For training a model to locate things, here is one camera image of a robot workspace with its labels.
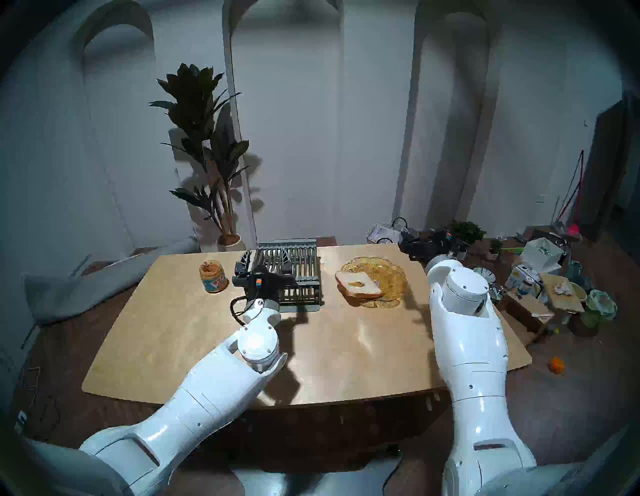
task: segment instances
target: cable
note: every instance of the cable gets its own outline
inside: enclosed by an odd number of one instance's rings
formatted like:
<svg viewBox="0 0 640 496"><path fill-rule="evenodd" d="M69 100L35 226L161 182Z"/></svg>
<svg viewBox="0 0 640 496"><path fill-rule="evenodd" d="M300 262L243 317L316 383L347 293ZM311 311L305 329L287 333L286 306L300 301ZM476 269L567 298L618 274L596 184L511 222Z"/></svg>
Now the cable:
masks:
<svg viewBox="0 0 640 496"><path fill-rule="evenodd" d="M559 221L562 218L562 216L564 215L564 211L571 204L571 200L573 200L573 197L576 194L576 192L578 192L578 191L580 191L582 189L582 169L583 169L583 166L584 166L584 150L581 150L581 152L580 152L580 157L578 158L578 165L580 165L580 179L578 180L578 184L576 185L575 189L573 190L573 193L571 194L571 197L569 198L569 201L566 203L566 205L564 204L564 201L563 201L564 207L562 208L562 210L560 210L560 214L558 215L558 217L556 219L556 222Z"/></svg>
<svg viewBox="0 0 640 496"><path fill-rule="evenodd" d="M566 194L564 195L564 200L562 200L562 203L560 205L561 208L561 214L558 215L558 217L556 218L556 222L558 222L560 220L560 217L562 217L562 215L564 214L564 211L566 210L567 205L565 205L564 203L566 202L567 197L569 196L569 191L571 191L571 187L573 186L573 180L575 179L575 173L578 172L578 167L580 166L580 163L584 164L584 150L580 150L580 155L578 155L578 161L575 163L575 169L573 169L573 175L571 176L571 182L569 183L569 187L566 189Z"/></svg>
<svg viewBox="0 0 640 496"><path fill-rule="evenodd" d="M246 322L242 322L242 320L240 320L237 316L238 314L236 314L235 310L234 310L234 305L241 300L246 300L246 295L242 295L242 296L238 296L237 298L234 298L231 300L231 304L229 305L229 309L231 310L231 315L233 316L233 318L236 320L236 322L238 324L240 324L242 327L246 326Z"/></svg>

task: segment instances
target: dish rack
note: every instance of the dish rack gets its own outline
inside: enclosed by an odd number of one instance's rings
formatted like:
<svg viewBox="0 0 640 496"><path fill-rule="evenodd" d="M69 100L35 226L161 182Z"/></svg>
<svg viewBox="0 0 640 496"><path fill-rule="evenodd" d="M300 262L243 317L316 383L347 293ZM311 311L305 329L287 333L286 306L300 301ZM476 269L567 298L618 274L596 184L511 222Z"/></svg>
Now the dish rack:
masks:
<svg viewBox="0 0 640 496"><path fill-rule="evenodd" d="M290 273L296 278L296 285L281 289L278 294L281 314L320 310L320 265L314 238L261 241L250 260L250 270L264 264L271 273ZM246 263L246 254L242 262Z"/></svg>

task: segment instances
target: small table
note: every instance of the small table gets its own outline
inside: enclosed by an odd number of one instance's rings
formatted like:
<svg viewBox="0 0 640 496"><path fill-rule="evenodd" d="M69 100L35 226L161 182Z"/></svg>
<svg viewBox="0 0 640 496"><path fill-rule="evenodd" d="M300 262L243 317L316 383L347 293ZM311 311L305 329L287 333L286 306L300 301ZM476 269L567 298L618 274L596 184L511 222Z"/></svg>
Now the small table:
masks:
<svg viewBox="0 0 640 496"><path fill-rule="evenodd" d="M422 266L394 244L317 249L323 306L283 314L277 326L286 366L259 397L262 404L315 404L372 399L443 387L431 338L429 286ZM205 292L198 267L220 261L228 277L241 252L167 255L156 260L105 338L84 379L85 392L146 403L165 403L199 359L233 333L229 311L242 288ZM400 265L408 289L396 308L354 307L334 274L359 256ZM509 370L531 363L500 316ZM214 381L223 378L212 378Z"/></svg>

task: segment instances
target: amber glass bowl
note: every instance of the amber glass bowl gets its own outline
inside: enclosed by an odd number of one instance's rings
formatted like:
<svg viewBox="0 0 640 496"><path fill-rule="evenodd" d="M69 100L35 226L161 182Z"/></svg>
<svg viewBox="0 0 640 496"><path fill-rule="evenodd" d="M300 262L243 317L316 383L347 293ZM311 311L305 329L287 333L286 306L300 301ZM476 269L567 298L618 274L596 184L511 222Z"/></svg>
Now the amber glass bowl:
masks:
<svg viewBox="0 0 640 496"><path fill-rule="evenodd" d="M340 269L344 272L366 272L378 283L382 296L375 300L362 300L360 306L370 308L393 308L400 304L400 297L406 290L406 275L399 267L387 259L379 257L357 257Z"/></svg>

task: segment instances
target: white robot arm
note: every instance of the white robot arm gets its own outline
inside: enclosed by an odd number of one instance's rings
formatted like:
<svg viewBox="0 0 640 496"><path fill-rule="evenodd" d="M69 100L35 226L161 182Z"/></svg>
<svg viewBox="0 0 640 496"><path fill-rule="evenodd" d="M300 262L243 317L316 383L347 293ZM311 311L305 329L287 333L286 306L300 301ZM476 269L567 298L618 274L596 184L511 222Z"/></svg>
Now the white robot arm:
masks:
<svg viewBox="0 0 640 496"><path fill-rule="evenodd" d="M201 359L160 410L139 424L99 431L80 450L115 469L133 495L163 489L182 460L238 417L287 361L274 329L278 304L256 299L243 317L246 325ZM238 348L250 366L233 356Z"/></svg>
<svg viewBox="0 0 640 496"><path fill-rule="evenodd" d="M436 360L454 416L442 494L467 496L506 472L535 467L536 460L509 420L507 344L486 281L445 256L427 269Z"/></svg>

